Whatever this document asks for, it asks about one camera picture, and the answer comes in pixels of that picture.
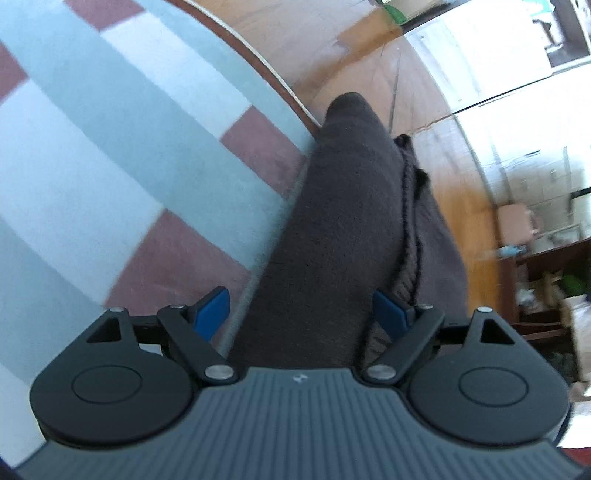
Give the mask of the dark brown knit sweater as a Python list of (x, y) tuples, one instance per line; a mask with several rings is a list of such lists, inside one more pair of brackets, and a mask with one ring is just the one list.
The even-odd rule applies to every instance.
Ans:
[(329, 105), (290, 220), (228, 358), (240, 367), (359, 368), (388, 346), (372, 318), (385, 290), (459, 319), (468, 281), (412, 140), (362, 95)]

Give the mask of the dark wooden furniture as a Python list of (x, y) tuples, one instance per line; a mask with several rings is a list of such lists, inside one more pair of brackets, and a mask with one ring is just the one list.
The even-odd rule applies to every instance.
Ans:
[(497, 251), (500, 314), (569, 384), (590, 381), (590, 241), (531, 253)]

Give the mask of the pink container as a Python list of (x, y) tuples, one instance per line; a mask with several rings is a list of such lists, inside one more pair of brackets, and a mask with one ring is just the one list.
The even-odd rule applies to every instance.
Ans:
[(525, 204), (513, 203), (497, 209), (501, 246), (527, 246), (540, 234), (536, 214)]

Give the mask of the checkered plaid blanket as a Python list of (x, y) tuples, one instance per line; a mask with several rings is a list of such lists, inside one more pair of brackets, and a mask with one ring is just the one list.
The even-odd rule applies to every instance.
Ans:
[(228, 288), (229, 344), (301, 191), (315, 120), (191, 1), (1, 5), (1, 457), (44, 444), (35, 377), (105, 309)]

